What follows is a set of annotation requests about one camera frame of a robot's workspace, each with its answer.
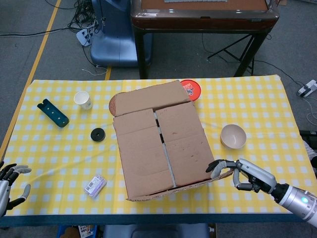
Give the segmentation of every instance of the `beige bowl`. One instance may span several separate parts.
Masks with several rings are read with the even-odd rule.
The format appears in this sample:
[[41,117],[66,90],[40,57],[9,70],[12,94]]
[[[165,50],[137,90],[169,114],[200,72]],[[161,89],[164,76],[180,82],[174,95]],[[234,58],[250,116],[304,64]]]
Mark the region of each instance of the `beige bowl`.
[[247,140],[245,131],[238,125],[226,125],[220,135],[222,144],[229,149],[242,148]]

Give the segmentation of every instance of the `cardboard box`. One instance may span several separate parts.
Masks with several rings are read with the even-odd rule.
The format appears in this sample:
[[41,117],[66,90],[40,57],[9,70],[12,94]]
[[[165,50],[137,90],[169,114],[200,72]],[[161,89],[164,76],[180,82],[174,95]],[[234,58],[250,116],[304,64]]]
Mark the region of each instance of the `cardboard box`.
[[128,200],[150,200],[211,181],[205,170],[213,156],[178,80],[116,94],[109,110]]

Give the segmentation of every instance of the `gray carpet floor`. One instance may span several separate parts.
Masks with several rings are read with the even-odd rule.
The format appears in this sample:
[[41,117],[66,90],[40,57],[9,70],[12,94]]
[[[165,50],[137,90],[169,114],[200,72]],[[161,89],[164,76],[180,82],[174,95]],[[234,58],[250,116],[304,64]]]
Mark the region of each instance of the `gray carpet floor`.
[[[61,7],[70,7],[73,0],[62,0]],[[44,0],[2,0],[0,3],[0,34],[34,33],[45,31],[53,7]],[[296,81],[307,83],[316,80],[317,75],[317,4],[289,0],[287,6],[279,6],[280,19],[271,32],[271,39],[265,40],[256,59],[265,60],[283,69]],[[62,28],[73,17],[73,10],[57,11],[53,29]],[[209,51],[216,51],[232,43],[240,35],[204,34],[203,40]],[[0,143],[11,121],[12,115],[23,91],[43,37],[0,38]],[[239,53],[246,42],[234,46],[231,51]],[[237,63],[226,63],[219,57],[206,60],[201,34],[155,34],[153,60],[149,78],[188,78],[232,76]],[[222,54],[228,61],[228,55]],[[60,31],[51,34],[44,48],[34,79],[62,80],[104,80],[81,69],[94,69],[85,59],[82,48],[74,33]],[[309,105],[295,96],[298,86],[278,69],[261,62],[256,63],[256,75],[279,74],[288,95],[296,123],[301,130],[317,130],[308,123]],[[111,80],[137,79],[136,68],[113,68]],[[317,111],[316,103],[311,101]],[[2,237],[55,237],[56,227],[25,227],[0,230]],[[317,237],[317,230],[305,223],[253,223],[220,224],[218,235],[223,238],[257,237]]]

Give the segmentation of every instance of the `table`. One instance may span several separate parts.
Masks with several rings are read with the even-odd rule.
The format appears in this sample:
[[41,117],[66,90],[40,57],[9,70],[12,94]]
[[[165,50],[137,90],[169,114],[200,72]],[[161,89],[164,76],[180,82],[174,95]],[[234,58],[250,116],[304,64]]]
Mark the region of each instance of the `table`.
[[[279,76],[194,80],[202,88],[195,107],[214,159],[250,160],[273,173],[279,183],[317,194],[316,178]],[[157,200],[125,200],[108,102],[118,92],[169,81],[35,80],[27,89],[4,159],[33,169],[14,183],[11,199],[22,194],[26,183],[31,184],[31,193],[0,219],[0,226],[299,221],[269,195],[238,191],[232,177]],[[73,103],[80,90],[91,95],[90,111]],[[69,117],[66,127],[57,127],[37,108],[44,98]],[[241,150],[228,150],[220,143],[221,129],[229,123],[242,126],[247,133]],[[100,143],[90,139],[96,127],[106,132]],[[84,186],[95,174],[108,183],[92,200]]]
[[230,0],[228,2],[171,2],[132,0],[131,20],[141,79],[146,79],[146,33],[251,34],[234,76],[243,76],[267,34],[279,18],[274,0]]

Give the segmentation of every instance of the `blue crate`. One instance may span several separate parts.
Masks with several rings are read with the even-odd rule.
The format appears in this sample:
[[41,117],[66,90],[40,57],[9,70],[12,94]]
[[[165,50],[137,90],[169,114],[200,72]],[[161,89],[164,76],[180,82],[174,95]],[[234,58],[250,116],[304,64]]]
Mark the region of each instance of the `blue crate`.
[[[57,232],[57,238],[60,238],[60,236],[65,233],[65,230],[68,227],[72,227],[72,226],[59,226],[58,232]],[[92,234],[91,236],[88,236],[87,238],[96,238],[96,237],[97,237],[97,226],[94,227],[94,234]]]

